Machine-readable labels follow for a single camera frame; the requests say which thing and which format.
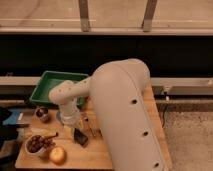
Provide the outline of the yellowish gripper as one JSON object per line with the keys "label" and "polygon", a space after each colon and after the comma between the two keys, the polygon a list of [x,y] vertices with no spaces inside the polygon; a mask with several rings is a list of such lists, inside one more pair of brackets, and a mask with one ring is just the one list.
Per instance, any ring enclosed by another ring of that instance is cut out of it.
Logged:
{"label": "yellowish gripper", "polygon": [[83,126],[83,121],[81,119],[79,119],[77,121],[77,123],[74,124],[73,126],[70,126],[70,125],[65,125],[64,126],[64,131],[66,132],[66,134],[68,136],[71,137],[71,139],[74,139],[74,132],[75,132],[75,130],[82,131],[83,129],[84,129],[84,126]]}

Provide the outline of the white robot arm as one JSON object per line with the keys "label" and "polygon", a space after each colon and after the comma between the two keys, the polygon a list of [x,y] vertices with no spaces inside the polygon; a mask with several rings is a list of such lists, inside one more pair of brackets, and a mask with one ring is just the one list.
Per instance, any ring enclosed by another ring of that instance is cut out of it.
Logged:
{"label": "white robot arm", "polygon": [[115,171],[167,171],[142,98],[149,81],[141,60],[113,61],[78,83],[62,82],[50,90],[49,99],[68,118],[74,114],[74,98],[91,98]]}

